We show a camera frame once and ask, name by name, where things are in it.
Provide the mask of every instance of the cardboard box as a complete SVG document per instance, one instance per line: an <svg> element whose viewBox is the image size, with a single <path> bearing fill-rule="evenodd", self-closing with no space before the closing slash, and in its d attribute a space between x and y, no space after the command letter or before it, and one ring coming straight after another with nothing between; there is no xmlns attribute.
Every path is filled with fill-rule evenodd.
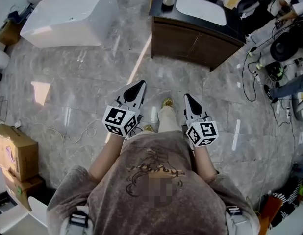
<svg viewBox="0 0 303 235"><path fill-rule="evenodd" d="M28 197L35 197L35 195L39 194L39 191L44 190L45 181L41 177L35 176L21 182L11 171L4 169L2 171L5 183L10 189L10 193L12 193L25 208L31 211Z"/></svg>
<svg viewBox="0 0 303 235"><path fill-rule="evenodd" d="M17 128L0 124L0 167L20 181L38 175L38 143Z"/></svg>

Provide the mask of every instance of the white bathtub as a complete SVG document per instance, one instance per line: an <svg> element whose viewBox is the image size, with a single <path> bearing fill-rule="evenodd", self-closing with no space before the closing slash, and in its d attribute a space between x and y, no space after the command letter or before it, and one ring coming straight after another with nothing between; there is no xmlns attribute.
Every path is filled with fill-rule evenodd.
<svg viewBox="0 0 303 235"><path fill-rule="evenodd" d="M43 0L20 35L38 48L98 46L118 12L117 0Z"/></svg>

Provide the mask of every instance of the blue jeans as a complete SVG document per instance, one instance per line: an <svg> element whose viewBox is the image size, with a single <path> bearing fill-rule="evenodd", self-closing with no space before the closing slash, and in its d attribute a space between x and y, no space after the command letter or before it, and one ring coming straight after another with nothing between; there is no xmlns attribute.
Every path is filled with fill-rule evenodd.
<svg viewBox="0 0 303 235"><path fill-rule="evenodd" d="M303 75L293 78L287 84L279 88L270 89L270 96L272 98L283 98L297 92L303 92Z"/></svg>

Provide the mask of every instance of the sink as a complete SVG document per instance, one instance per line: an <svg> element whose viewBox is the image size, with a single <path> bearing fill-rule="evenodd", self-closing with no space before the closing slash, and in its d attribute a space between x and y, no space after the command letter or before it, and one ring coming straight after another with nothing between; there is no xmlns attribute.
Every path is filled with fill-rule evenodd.
<svg viewBox="0 0 303 235"><path fill-rule="evenodd" d="M224 9L212 2L205 0L177 0L176 8L185 15L200 18L221 26L227 24Z"/></svg>

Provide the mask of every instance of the brown t-shirt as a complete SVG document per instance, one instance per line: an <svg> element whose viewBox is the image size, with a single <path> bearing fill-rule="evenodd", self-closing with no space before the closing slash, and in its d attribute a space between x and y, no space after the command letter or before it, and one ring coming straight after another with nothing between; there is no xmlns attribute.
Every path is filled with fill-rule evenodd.
<svg viewBox="0 0 303 235"><path fill-rule="evenodd" d="M48 205L48 230L88 205L94 234L227 235L226 206L257 217L225 175L207 184L191 166L181 131L138 135L126 141L100 183L76 166Z"/></svg>

